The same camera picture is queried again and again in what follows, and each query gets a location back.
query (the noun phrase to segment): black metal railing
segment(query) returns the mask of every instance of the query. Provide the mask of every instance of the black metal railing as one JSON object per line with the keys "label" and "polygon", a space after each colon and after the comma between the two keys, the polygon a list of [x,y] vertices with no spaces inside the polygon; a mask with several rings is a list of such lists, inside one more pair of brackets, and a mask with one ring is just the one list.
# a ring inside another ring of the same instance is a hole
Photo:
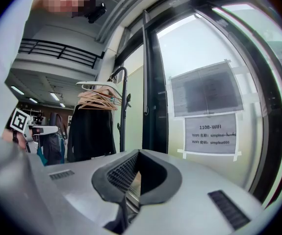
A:
{"label": "black metal railing", "polygon": [[52,56],[57,59],[66,59],[72,62],[86,65],[94,68],[98,58],[103,59],[104,52],[101,56],[91,52],[60,43],[45,40],[23,38],[20,44],[19,53],[41,54]]}

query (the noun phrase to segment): black grille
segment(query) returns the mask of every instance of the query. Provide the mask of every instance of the black grille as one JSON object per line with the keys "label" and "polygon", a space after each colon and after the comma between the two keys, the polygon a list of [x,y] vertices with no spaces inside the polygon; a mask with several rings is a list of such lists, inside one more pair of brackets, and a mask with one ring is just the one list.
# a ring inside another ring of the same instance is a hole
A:
{"label": "black grille", "polygon": [[108,181],[123,193],[129,189],[138,172],[136,168],[137,156],[138,153],[107,173]]}
{"label": "black grille", "polygon": [[250,219],[222,190],[210,192],[208,195],[235,230],[250,222]]}
{"label": "black grille", "polygon": [[56,180],[56,179],[61,179],[61,178],[66,178],[66,177],[69,177],[71,175],[73,175],[74,172],[71,171],[71,170],[66,170],[66,171],[62,171],[62,172],[57,172],[57,173],[54,173],[54,174],[49,174],[50,178],[52,180]]}

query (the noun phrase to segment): ventilation slot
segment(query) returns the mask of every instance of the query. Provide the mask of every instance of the ventilation slot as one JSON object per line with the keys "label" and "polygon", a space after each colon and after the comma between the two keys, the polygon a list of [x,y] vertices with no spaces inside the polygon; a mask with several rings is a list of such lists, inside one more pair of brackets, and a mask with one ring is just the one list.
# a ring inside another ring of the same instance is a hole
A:
{"label": "ventilation slot", "polygon": [[222,190],[210,192],[208,195],[235,230],[238,230],[250,222],[250,219],[225,195]]}
{"label": "ventilation slot", "polygon": [[56,179],[61,179],[61,178],[66,178],[66,177],[69,177],[71,175],[73,175],[74,172],[71,171],[71,170],[65,170],[65,171],[61,171],[61,172],[57,172],[57,173],[54,173],[54,174],[49,174],[50,178],[52,180],[56,180]]}

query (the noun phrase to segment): person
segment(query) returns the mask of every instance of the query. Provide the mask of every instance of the person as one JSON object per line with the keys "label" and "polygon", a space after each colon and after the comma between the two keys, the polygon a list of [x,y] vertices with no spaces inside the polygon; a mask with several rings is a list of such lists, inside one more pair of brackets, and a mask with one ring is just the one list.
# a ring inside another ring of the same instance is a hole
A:
{"label": "person", "polygon": [[26,141],[21,133],[14,134],[12,131],[4,129],[6,118],[10,117],[12,110],[17,104],[17,99],[14,95],[11,95],[12,93],[5,87],[4,82],[18,53],[24,26],[30,11],[35,8],[43,8],[52,13],[77,12],[84,6],[87,6],[88,1],[15,0],[0,18],[0,110],[2,111],[2,114],[0,114],[0,137],[4,140],[8,142],[15,140],[20,148],[26,148]]}

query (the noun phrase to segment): teal cloth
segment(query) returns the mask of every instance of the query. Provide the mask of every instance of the teal cloth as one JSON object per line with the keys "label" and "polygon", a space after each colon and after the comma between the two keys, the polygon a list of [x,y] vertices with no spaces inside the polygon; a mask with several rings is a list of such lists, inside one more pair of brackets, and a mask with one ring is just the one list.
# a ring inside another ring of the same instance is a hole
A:
{"label": "teal cloth", "polygon": [[41,158],[41,161],[42,161],[43,165],[46,165],[46,163],[47,163],[48,160],[45,159],[41,147],[39,147],[39,148],[37,149],[37,155]]}

